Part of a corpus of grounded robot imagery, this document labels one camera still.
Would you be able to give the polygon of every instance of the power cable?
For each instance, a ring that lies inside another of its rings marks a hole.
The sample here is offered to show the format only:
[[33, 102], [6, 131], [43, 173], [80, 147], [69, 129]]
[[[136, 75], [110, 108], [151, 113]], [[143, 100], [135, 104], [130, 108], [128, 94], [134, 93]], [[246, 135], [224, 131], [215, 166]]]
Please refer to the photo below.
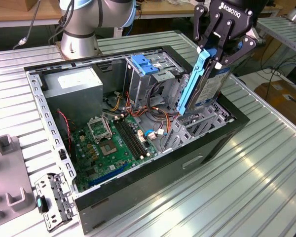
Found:
[[61, 32], [63, 32], [64, 29], [68, 26], [73, 14], [74, 14], [74, 0], [71, 0], [68, 7], [67, 7], [67, 10], [66, 10], [65, 14], [59, 20], [59, 25], [56, 27], [55, 33], [48, 39], [48, 44], [49, 45], [50, 45], [51, 39], [53, 39], [53, 41], [54, 41], [55, 37], [57, 35], [59, 35]]
[[40, 5], [40, 0], [37, 1], [37, 6], [36, 6], [36, 9], [35, 9], [35, 12], [34, 12], [34, 15], [33, 15], [32, 21], [31, 21], [31, 24], [30, 24], [30, 28], [29, 28], [28, 34], [24, 38], [20, 39], [20, 41], [18, 42], [18, 44], [14, 45], [14, 47], [12, 48], [13, 50], [15, 50], [18, 46], [24, 45], [28, 41], [28, 39], [30, 37], [30, 33], [31, 33], [31, 30], [32, 30], [32, 27], [33, 27], [33, 24], [34, 24], [34, 21], [35, 21], [35, 18], [36, 18], [36, 15], [37, 15], [37, 12], [38, 12], [39, 5]]

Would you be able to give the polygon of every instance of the connector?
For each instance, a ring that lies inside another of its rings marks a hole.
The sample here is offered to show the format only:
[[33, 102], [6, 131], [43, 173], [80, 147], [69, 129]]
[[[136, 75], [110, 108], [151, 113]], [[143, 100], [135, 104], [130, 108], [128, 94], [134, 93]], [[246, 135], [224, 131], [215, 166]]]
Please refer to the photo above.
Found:
[[148, 134], [148, 138], [149, 138], [150, 140], [154, 140], [154, 139], [156, 139], [157, 137], [156, 137], [155, 133], [152, 132], [152, 133]]

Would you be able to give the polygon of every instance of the aluminum extrusion table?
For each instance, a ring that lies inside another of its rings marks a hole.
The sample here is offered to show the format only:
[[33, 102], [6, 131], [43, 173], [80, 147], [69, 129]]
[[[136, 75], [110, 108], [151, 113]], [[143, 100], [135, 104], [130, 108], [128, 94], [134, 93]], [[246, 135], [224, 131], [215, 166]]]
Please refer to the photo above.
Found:
[[260, 18], [257, 27], [296, 52], [296, 23], [285, 17]]
[[[101, 51], [171, 45], [192, 65], [196, 46], [164, 32], [99, 41]], [[34, 181], [59, 168], [23, 67], [62, 60], [54, 46], [0, 52], [0, 134], [18, 136]], [[249, 118], [218, 156], [87, 236], [293, 236], [296, 127], [231, 76], [224, 95]], [[78, 217], [48, 234], [37, 208], [0, 226], [0, 236], [82, 236]]]

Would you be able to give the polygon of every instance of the red wire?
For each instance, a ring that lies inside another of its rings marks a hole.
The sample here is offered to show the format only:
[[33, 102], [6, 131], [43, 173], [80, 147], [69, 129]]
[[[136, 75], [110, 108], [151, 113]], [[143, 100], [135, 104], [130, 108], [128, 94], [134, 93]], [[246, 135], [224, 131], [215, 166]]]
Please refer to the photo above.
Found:
[[57, 111], [57, 112], [61, 114], [61, 116], [64, 118], [64, 120], [66, 122], [66, 125], [67, 125], [67, 133], [68, 133], [68, 140], [69, 140], [69, 151], [71, 151], [70, 129], [69, 129], [69, 124], [68, 124], [68, 119], [66, 118], [66, 116], [61, 111]]

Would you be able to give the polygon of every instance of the metal bracket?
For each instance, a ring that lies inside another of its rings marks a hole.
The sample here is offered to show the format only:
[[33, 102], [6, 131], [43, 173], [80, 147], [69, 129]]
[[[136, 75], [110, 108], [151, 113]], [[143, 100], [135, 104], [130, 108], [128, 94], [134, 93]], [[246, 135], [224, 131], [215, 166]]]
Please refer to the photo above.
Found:
[[35, 182], [37, 194], [44, 196], [48, 211], [43, 214], [48, 232], [71, 221], [74, 203], [70, 198], [71, 192], [63, 173], [46, 174]]

